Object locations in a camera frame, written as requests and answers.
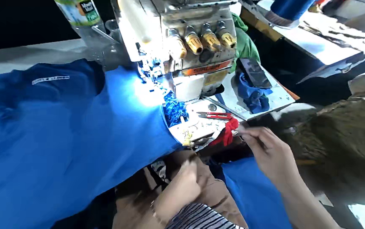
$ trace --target bottle label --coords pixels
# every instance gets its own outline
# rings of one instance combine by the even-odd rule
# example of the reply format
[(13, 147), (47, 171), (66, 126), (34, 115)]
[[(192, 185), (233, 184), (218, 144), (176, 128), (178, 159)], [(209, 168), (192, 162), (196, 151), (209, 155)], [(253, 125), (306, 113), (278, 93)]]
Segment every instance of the bottle label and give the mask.
[(73, 26), (91, 26), (101, 19), (92, 0), (55, 0), (55, 3)]

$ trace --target khaki pants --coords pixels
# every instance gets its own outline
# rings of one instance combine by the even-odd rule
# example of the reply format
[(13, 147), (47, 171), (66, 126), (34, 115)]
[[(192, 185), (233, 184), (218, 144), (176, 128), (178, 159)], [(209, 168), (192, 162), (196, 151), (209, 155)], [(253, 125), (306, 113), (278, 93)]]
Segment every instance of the khaki pants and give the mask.
[[(177, 174), (180, 165), (193, 154), (195, 153), (192, 150), (184, 150), (174, 152), (164, 159), (171, 178)], [(197, 163), (197, 180), (200, 181), (198, 183), (203, 184), (202, 192), (195, 202), (206, 204), (232, 223), (248, 228), (225, 183), (215, 179), (209, 167), (198, 157), (194, 160)], [(120, 196), (116, 200), (118, 213), (114, 217), (112, 228), (135, 228), (159, 194), (159, 189), (153, 190), (154, 187), (155, 182), (146, 168), (120, 184)]]

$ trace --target blue cloth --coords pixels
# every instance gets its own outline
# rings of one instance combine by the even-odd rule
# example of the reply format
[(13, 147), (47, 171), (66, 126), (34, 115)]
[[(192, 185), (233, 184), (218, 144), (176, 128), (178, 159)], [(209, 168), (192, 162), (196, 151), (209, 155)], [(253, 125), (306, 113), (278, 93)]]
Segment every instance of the blue cloth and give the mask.
[(266, 95), (273, 93), (270, 89), (255, 88), (249, 77), (240, 73), (237, 79), (237, 92), (253, 114), (270, 109), (269, 98)]
[(50, 228), (180, 148), (147, 87), (86, 60), (0, 74), (0, 229)]
[(292, 229), (281, 195), (254, 157), (222, 164), (226, 187), (251, 229)]
[(188, 121), (189, 115), (185, 108), (185, 102), (178, 102), (178, 100), (173, 96), (173, 91), (169, 91), (165, 88), (162, 88), (162, 90), (166, 93), (164, 96), (165, 104), (163, 106), (163, 110), (168, 127), (180, 124), (181, 116), (184, 117), (185, 121)]

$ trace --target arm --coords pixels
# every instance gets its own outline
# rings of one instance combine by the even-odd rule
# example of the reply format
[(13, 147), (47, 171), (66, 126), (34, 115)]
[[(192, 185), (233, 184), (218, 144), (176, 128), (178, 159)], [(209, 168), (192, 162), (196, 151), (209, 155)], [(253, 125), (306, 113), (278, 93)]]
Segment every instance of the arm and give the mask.
[(194, 201), (201, 192), (197, 184), (197, 164), (186, 161), (165, 190), (154, 201), (137, 229), (163, 229), (185, 205)]
[(289, 219), (296, 227), (340, 228), (302, 180), (293, 153), (286, 143), (265, 127), (240, 132), (252, 149), (261, 171), (281, 192)]

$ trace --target green cloth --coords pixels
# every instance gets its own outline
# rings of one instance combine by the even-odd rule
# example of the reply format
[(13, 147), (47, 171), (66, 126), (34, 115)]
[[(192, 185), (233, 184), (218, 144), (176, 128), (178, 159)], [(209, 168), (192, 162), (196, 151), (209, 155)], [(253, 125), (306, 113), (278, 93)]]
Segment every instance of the green cloth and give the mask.
[(236, 58), (230, 70), (231, 73), (236, 70), (237, 58), (254, 58), (260, 63), (259, 52), (252, 39), (246, 34), (246, 31), (248, 30), (247, 25), (245, 25), (238, 15), (232, 13), (232, 17), (233, 22), (235, 23), (237, 45)]

